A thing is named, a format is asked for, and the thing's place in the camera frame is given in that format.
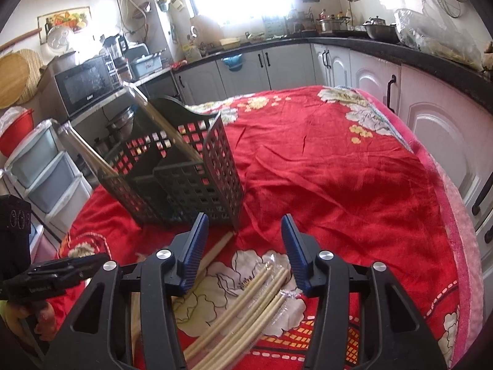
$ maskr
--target wire mesh strainer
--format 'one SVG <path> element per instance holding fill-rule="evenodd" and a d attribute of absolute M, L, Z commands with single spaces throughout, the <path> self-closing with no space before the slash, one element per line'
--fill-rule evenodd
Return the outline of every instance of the wire mesh strainer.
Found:
<path fill-rule="evenodd" d="M 448 16 L 458 18 L 462 14 L 458 0 L 437 0 L 438 4 Z"/>

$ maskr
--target white plastic bag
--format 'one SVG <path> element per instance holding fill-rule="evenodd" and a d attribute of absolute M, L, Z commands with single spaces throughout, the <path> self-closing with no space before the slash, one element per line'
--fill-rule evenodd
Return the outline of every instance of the white plastic bag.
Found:
<path fill-rule="evenodd" d="M 12 125 L 12 122 L 14 122 L 24 111 L 27 110 L 23 107 L 16 106 L 9 108 L 4 115 L 2 115 L 0 118 L 0 136 L 3 135 L 7 128 Z"/>
<path fill-rule="evenodd" d="M 435 0 L 423 0 L 423 14 L 409 9 L 394 13 L 399 39 L 406 46 L 482 71 L 481 52 L 466 31 L 458 31 Z"/>

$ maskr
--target blender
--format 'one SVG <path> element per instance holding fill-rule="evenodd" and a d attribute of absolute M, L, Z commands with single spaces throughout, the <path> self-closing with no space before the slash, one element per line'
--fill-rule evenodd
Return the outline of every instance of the blender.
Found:
<path fill-rule="evenodd" d="M 117 69 L 128 65 L 128 61 L 123 56 L 123 53 L 128 50 L 127 39 L 124 36 L 117 34 L 105 38 L 103 47 L 112 57 Z"/>

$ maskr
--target blue gripper pad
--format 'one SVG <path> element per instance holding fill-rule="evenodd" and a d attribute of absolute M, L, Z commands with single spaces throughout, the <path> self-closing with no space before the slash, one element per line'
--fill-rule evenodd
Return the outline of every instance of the blue gripper pad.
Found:
<path fill-rule="evenodd" d="M 178 281 L 176 296 L 185 295 L 193 286 L 199 269 L 202 253 L 209 235 L 209 219 L 199 213 L 190 232 L 174 237 L 169 250 L 175 254 L 176 276 Z"/>
<path fill-rule="evenodd" d="M 281 233 L 296 285 L 307 297 L 318 296 L 327 279 L 316 266 L 316 255 L 320 252 L 316 239 L 301 234 L 291 214 L 281 220 Z"/>

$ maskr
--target floral blanket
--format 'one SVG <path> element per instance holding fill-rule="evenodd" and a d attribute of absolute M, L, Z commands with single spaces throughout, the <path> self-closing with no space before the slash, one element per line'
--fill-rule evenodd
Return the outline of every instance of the floral blanket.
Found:
<path fill-rule="evenodd" d="M 471 241 L 472 225 L 458 227 L 455 218 L 463 207 L 450 208 L 446 175 L 429 165 L 427 153 L 424 158 L 416 153 L 417 142 L 398 131 L 397 117 L 386 107 L 362 92 L 313 86 L 189 108 L 221 112 L 245 198 L 240 230 L 189 298 L 178 302 L 183 348 L 231 305 L 261 263 L 273 257 L 288 265 L 280 219 L 291 213 L 301 232 L 314 235 L 323 249 L 347 262 L 386 263 L 426 319 L 449 366 L 464 354 L 476 332 L 471 330 L 482 320 L 478 304 L 471 303 L 471 279 L 477 276 L 474 271 L 458 272 L 456 265 L 465 257 L 463 241 Z M 457 191 L 447 185 L 450 193 Z M 59 255 L 107 252 L 124 265 L 166 246 L 184 230 L 141 229 L 120 203 L 98 188 Z M 212 226 L 206 250 L 227 231 Z M 472 238 L 467 263 L 476 259 L 473 230 Z M 286 288 L 297 290 L 293 278 Z M 52 301 L 60 321 L 81 289 Z M 302 295 L 290 300 L 237 368 L 301 368 L 317 321 L 316 307 L 316 299 Z M 355 301 L 348 320 L 350 368 L 357 363 L 359 345 Z M 137 355 L 136 365 L 142 367 L 140 360 Z"/>

